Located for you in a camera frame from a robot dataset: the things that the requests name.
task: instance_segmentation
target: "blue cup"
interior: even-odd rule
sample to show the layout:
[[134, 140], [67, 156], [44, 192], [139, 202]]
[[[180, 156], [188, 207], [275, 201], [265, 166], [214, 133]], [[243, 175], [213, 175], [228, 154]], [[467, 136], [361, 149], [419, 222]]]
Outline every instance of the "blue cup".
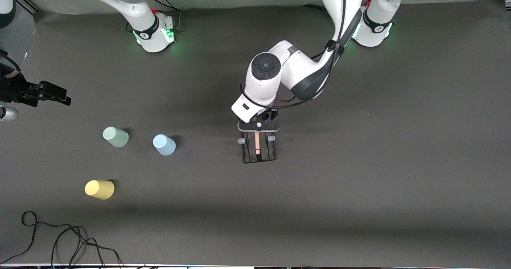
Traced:
[[153, 138], [153, 145], [163, 156], [169, 156], [176, 150], [176, 142], [166, 135], [157, 135]]

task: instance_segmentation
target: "gray tabletop surface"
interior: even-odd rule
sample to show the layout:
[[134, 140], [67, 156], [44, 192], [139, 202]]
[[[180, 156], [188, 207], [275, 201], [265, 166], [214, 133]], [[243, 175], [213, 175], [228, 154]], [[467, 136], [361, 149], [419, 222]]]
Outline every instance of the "gray tabletop surface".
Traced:
[[[28, 245], [20, 216], [33, 210], [126, 263], [511, 267], [503, 1], [403, 5], [395, 18], [379, 47], [350, 43], [319, 98], [280, 112], [278, 160], [245, 165], [230, 106], [250, 60], [280, 40], [321, 51], [333, 26], [320, 11], [185, 11], [156, 54], [120, 14], [37, 16], [22, 70], [73, 103], [20, 105], [0, 124], [0, 257]], [[109, 126], [129, 132], [125, 147], [102, 139]], [[174, 154], [157, 153], [156, 134]], [[92, 179], [114, 180], [113, 197], [87, 196]], [[60, 230], [41, 227], [12, 262], [49, 262]], [[61, 242], [66, 262], [75, 239]]]

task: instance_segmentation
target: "gray table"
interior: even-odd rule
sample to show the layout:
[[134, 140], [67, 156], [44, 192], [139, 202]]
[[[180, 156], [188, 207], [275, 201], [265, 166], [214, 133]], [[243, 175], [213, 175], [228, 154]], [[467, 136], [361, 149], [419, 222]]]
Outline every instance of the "gray table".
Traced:
[[[333, 27], [320, 12], [186, 11], [157, 54], [118, 14], [39, 16], [22, 69], [73, 104], [19, 106], [0, 125], [0, 256], [28, 244], [33, 210], [126, 263], [510, 267], [503, 2], [403, 5], [396, 20], [379, 47], [348, 46], [320, 98], [281, 111], [277, 161], [245, 165], [230, 105], [248, 63], [284, 39], [321, 51]], [[130, 142], [110, 146], [108, 126]], [[152, 147], [160, 133], [177, 140], [171, 156]], [[114, 179], [114, 196], [86, 196], [91, 179]], [[49, 262], [58, 232], [42, 227], [13, 262]]]

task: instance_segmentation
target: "yellow cup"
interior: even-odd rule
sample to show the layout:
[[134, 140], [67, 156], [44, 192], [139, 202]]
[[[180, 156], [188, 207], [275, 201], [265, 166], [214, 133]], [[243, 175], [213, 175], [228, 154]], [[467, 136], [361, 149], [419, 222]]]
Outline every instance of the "yellow cup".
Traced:
[[85, 185], [85, 193], [93, 198], [106, 200], [113, 195], [115, 186], [108, 180], [91, 180]]

